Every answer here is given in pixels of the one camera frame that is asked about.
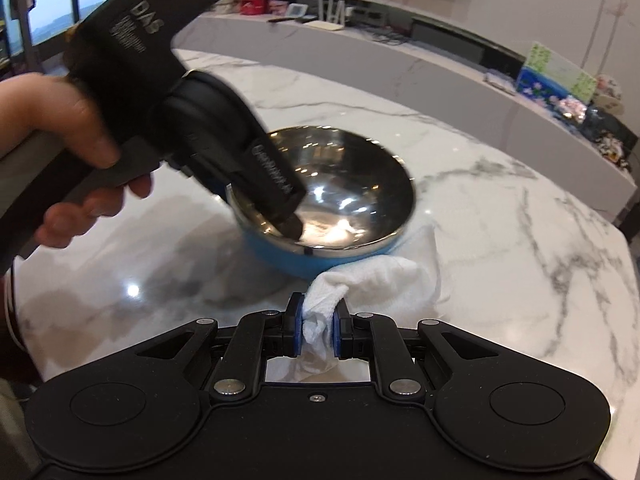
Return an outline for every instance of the white marble surface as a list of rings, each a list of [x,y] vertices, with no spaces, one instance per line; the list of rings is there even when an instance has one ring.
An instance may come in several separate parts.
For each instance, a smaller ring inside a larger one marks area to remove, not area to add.
[[[638,312],[632,261],[616,228],[511,157],[409,108],[255,62],[182,52],[236,86],[271,129],[331,124],[378,139],[416,179],[446,285],[432,312],[464,330],[593,381],[612,405],[598,462],[632,480],[640,451]],[[306,283],[248,254],[231,215],[162,168],[63,251],[39,249],[17,272],[18,317],[50,378],[197,317],[234,324],[284,307]]]
[[[371,41],[363,31],[327,32],[267,16],[199,16],[180,48],[251,59],[317,75],[434,117],[515,156],[613,221],[637,187],[628,174],[522,96],[419,46]]]

